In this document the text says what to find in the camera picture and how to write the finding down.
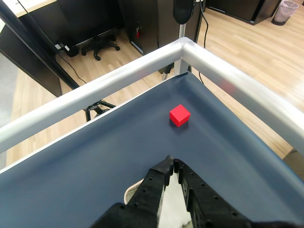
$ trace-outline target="trash can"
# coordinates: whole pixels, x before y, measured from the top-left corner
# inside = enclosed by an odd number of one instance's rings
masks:
[[[282,0],[271,22],[275,25],[284,25],[298,7],[299,5],[292,1]]]

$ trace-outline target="metal pole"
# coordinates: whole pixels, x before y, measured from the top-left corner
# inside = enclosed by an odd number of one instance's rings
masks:
[[[64,81],[71,89],[76,89],[79,85],[71,76],[54,60],[28,32],[22,22],[0,0],[0,18],[12,30],[13,33],[51,70],[53,73]]]
[[[186,24],[180,25],[179,38],[182,38],[185,36],[185,30],[186,30]]]
[[[186,24],[180,25],[179,38],[185,36]],[[188,71],[189,64],[179,59],[174,63],[174,75],[181,75]]]

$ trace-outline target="black cabinet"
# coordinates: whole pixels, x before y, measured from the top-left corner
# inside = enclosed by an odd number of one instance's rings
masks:
[[[119,0],[130,42],[148,54],[178,38],[179,25],[173,17],[172,0]],[[200,6],[196,4],[186,25],[185,36],[197,41],[201,22]]]
[[[255,25],[272,17],[280,0],[207,0],[207,7]]]

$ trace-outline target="black pole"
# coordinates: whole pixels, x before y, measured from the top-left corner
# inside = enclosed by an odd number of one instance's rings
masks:
[[[48,67],[53,73],[64,81],[71,89],[76,89],[79,85],[70,75],[36,42],[22,22],[0,0],[0,18],[16,34],[17,37]]]

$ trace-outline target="silver bar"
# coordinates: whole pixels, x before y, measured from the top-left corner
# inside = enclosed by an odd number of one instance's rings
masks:
[[[183,59],[235,98],[304,156],[304,113],[231,64],[192,41]]]
[[[181,53],[182,44],[180,40],[176,40],[9,123],[0,128],[0,153],[73,113],[85,109],[98,100],[173,63],[180,59]]]
[[[174,75],[181,75],[188,71],[189,64],[183,59],[174,62]]]
[[[185,37],[186,24],[180,25],[179,38]],[[181,75],[188,71],[189,64],[179,59],[174,63],[174,75]]]
[[[304,155],[304,114],[188,38],[180,38],[2,127],[0,151],[177,60],[192,65]]]
[[[179,38],[185,36],[186,24],[180,25]]]
[[[167,77],[168,77],[168,74],[163,72],[162,77],[161,77],[162,81],[167,80]]]

